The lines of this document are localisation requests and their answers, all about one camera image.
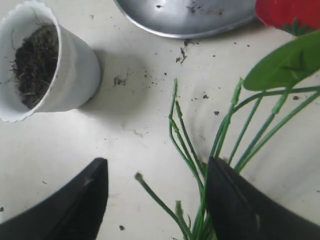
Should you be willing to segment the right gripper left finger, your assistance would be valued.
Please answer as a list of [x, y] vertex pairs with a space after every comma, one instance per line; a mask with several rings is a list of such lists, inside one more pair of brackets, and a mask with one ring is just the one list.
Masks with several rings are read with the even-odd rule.
[[109, 196], [108, 161], [96, 158], [69, 183], [1, 223], [2, 240], [95, 240]]

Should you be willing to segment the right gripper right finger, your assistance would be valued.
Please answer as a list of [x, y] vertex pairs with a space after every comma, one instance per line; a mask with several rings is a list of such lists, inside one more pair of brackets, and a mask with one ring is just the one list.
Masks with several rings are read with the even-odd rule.
[[279, 205], [220, 158], [207, 165], [206, 202], [219, 240], [318, 240], [319, 225]]

